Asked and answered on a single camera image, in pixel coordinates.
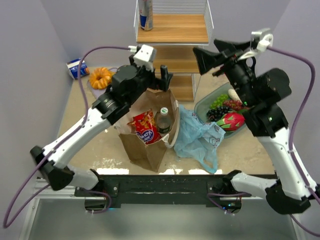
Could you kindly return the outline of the green label water bottle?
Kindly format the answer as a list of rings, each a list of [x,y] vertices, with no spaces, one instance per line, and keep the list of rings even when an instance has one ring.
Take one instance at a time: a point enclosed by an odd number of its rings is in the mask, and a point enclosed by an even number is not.
[[[155,123],[157,131],[162,137],[170,132],[172,127],[172,120],[167,107],[162,107],[156,114]]]

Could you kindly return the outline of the red candy bag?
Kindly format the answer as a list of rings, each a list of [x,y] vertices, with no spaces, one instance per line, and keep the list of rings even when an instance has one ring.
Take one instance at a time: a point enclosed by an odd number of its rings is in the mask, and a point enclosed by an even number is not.
[[[161,139],[155,122],[155,117],[152,109],[136,115],[131,122],[127,123],[131,126],[135,134],[146,144],[156,143]]]

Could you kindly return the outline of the red dragon fruit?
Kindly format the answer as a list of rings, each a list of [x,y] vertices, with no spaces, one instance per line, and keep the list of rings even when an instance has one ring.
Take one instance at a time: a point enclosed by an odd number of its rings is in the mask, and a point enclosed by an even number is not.
[[[245,118],[240,113],[229,112],[224,114],[216,124],[225,132],[234,132],[245,124]]]

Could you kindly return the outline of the light blue plastic bag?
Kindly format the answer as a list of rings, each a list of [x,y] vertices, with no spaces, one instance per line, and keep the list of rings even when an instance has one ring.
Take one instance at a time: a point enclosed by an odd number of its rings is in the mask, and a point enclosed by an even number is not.
[[[174,151],[180,158],[197,160],[205,171],[214,174],[218,170],[217,148],[225,133],[215,122],[203,123],[195,112],[179,105],[179,131]]]

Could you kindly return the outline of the red bull can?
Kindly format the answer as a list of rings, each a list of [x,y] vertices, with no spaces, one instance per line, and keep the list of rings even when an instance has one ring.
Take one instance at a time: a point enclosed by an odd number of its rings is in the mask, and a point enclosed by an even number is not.
[[[153,29],[153,1],[138,0],[140,27],[144,31]]]

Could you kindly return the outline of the brown paper grocery bag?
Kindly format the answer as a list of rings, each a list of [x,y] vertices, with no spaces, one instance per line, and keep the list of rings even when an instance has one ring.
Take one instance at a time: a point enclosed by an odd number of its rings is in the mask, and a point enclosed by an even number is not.
[[[167,108],[169,130],[158,128],[161,109]],[[179,102],[168,90],[147,90],[130,107],[129,112],[114,124],[131,163],[157,172],[167,149],[173,148],[180,129]]]

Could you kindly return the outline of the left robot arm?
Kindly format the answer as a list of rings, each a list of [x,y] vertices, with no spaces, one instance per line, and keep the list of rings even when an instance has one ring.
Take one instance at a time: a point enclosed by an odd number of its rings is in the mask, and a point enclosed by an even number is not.
[[[108,129],[126,115],[131,106],[147,90],[167,91],[172,73],[161,65],[161,77],[157,78],[153,68],[138,66],[133,56],[130,64],[118,68],[112,82],[86,111],[82,119],[54,142],[30,150],[34,162],[39,166],[41,176],[54,191],[66,186],[92,190],[101,180],[94,170],[81,170],[69,164],[73,156],[96,135]]]

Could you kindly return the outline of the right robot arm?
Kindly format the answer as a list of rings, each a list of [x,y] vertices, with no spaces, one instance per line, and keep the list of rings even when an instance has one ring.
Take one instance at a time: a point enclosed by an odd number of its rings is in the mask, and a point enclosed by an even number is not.
[[[233,170],[222,179],[216,196],[250,194],[265,199],[281,215],[301,214],[312,199],[320,197],[320,186],[308,174],[293,143],[294,127],[288,121],[278,102],[292,90],[288,75],[279,68],[256,75],[254,59],[257,47],[250,42],[215,40],[218,52],[193,48],[201,75],[215,69],[213,76],[225,75],[242,103],[247,107],[244,120],[252,135],[267,151],[277,178],[266,179]]]

